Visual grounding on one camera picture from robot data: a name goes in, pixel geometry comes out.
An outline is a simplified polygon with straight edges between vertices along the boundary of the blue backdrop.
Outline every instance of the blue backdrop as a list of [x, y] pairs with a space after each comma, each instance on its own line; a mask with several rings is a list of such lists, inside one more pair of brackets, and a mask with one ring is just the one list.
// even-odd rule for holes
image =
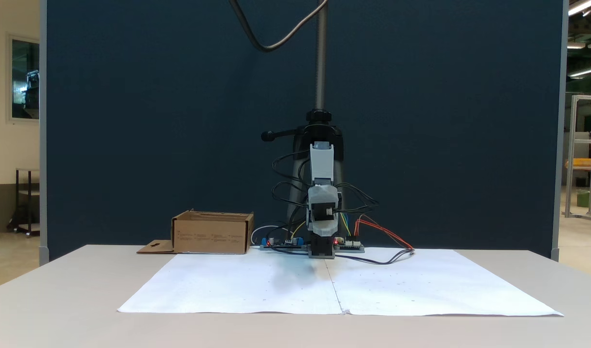
[[[269, 44], [315, 2], [242, 7]], [[563, 20], [562, 0], [330, 2], [326, 106], [378, 222], [550, 255]], [[313, 107], [314, 23], [270, 54], [226, 0], [49, 0], [47, 23], [52, 259], [169, 238], [189, 208], [284, 218], [270, 165], [291, 142], [259, 134]]]

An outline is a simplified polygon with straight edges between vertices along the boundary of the table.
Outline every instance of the table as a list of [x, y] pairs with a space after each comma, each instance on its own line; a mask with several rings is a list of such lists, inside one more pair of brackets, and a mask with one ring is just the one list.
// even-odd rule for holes
[[138, 249], [88, 245], [0, 286], [0, 347], [591, 348], [591, 276], [529, 251], [457, 250], [564, 318], [118, 313], [174, 257]]

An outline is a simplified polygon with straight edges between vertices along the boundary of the white paper sheet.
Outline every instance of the white paper sheet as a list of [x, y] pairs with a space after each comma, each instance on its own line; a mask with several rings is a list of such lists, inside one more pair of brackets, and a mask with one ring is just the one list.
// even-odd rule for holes
[[[386, 261], [397, 251], [367, 247], [354, 256]], [[456, 251], [443, 249], [417, 249], [411, 258], [388, 266], [256, 248], [246, 255], [177, 255], [119, 311], [561, 315]]]
[[176, 255], [119, 311], [342, 313], [324, 260], [255, 248], [246, 255]]
[[[386, 261], [396, 249], [367, 247]], [[379, 266], [337, 258], [328, 270], [344, 310], [355, 315], [561, 315], [454, 250], [417, 249]]]

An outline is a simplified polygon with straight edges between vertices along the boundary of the floor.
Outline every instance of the floor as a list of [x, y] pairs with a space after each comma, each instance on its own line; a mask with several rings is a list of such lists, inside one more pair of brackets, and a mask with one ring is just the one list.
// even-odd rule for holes
[[0, 233], [0, 285], [39, 266], [39, 236]]
[[[560, 211], [565, 208], [565, 190], [562, 190]], [[587, 208], [577, 207], [576, 190], [572, 191], [571, 212], [586, 214]], [[560, 262], [591, 275], [591, 220], [565, 218], [560, 215]]]
[[[562, 190], [561, 209], [564, 210], [565, 190]], [[587, 208], [576, 206], [572, 194], [572, 209], [576, 214]], [[26, 238], [22, 233], [0, 233], [0, 285], [24, 275], [39, 266], [39, 236]], [[560, 217], [560, 262], [591, 275], [591, 220]]]

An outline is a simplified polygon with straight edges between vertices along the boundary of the open cardboard box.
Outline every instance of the open cardboard box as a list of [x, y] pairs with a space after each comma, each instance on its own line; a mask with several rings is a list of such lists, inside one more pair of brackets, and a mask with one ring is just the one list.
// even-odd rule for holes
[[255, 214], [185, 211], [171, 220], [171, 240], [154, 240], [139, 254], [245, 254]]

